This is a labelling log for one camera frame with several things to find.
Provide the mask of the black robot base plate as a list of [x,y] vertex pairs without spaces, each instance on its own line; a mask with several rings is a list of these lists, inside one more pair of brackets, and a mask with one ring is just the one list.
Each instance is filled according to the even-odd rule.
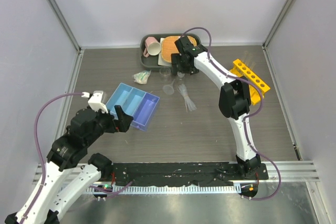
[[234,180],[267,180],[267,167],[262,163],[256,171],[243,174],[237,163],[114,163],[113,170],[99,182],[115,182],[117,186],[182,187],[196,185],[226,186]]

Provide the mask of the clear glass beaker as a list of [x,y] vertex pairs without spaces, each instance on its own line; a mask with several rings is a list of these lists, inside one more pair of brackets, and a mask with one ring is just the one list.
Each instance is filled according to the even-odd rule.
[[171,78],[171,69],[169,67],[161,67],[160,77],[163,82],[168,82]]

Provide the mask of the plastic glove packet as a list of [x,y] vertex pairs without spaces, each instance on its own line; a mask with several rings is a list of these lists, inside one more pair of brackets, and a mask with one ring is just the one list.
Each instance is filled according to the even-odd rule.
[[133,81],[135,83],[145,85],[147,84],[150,75],[151,75],[151,70],[141,71],[133,75]]

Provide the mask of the blue three-compartment organizer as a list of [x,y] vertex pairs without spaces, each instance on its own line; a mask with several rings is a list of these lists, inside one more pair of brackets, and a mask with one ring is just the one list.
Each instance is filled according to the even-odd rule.
[[147,131],[159,103],[158,96],[120,83],[106,103],[106,107],[117,118],[114,106],[120,105],[127,115],[133,117],[132,127]]

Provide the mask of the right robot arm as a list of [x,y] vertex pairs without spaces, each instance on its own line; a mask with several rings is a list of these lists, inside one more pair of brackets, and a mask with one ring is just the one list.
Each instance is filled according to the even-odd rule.
[[229,120],[236,142],[237,173],[242,179],[250,179],[261,166],[261,159],[249,125],[251,98],[247,79],[230,73],[206,47],[193,45],[186,36],[174,43],[178,53],[171,55],[173,72],[201,71],[219,88],[219,110]]

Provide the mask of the clear glass test tube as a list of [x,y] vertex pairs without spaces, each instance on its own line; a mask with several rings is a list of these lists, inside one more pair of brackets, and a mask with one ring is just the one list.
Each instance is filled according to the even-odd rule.
[[242,59],[242,62],[248,67],[250,62],[250,54],[248,51],[244,51],[244,57]]
[[249,62],[248,68],[250,68],[251,63],[252,63],[253,61],[254,61],[254,55],[253,55],[253,54],[250,54],[250,62]]
[[253,61],[253,62],[251,63],[251,66],[250,66],[250,69],[251,69],[251,71],[252,71],[253,73],[255,73],[255,66],[256,66],[256,63]]

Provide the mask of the clear glass stoppered bottle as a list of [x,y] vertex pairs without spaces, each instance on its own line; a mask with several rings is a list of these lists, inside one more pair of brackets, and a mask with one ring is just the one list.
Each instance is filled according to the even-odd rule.
[[184,76],[185,76],[185,74],[184,74],[184,73],[181,73],[181,72],[178,72],[178,73],[177,73],[177,76],[178,76],[179,79],[183,79]]

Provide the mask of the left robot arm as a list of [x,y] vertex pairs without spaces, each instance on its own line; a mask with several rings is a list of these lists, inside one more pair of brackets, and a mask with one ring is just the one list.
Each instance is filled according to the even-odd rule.
[[60,193],[60,188],[88,148],[104,133],[126,132],[133,121],[121,106],[115,107],[116,116],[91,108],[79,110],[71,119],[66,133],[55,140],[43,165],[42,176],[23,207],[6,217],[5,223],[59,223],[62,214],[81,193],[97,180],[107,181],[113,165],[100,153],[93,154],[82,173]]

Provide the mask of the yellow test tube rack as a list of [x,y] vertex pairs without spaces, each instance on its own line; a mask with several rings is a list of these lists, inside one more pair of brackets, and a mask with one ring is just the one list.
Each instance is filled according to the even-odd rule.
[[[246,77],[249,81],[255,84],[262,93],[262,97],[265,97],[265,93],[270,90],[270,86],[265,83],[261,78],[259,78],[255,73],[253,73],[240,59],[233,61],[233,68],[230,70],[232,74],[242,78]],[[257,90],[249,86],[250,98],[252,105],[256,105],[261,101],[260,95]]]

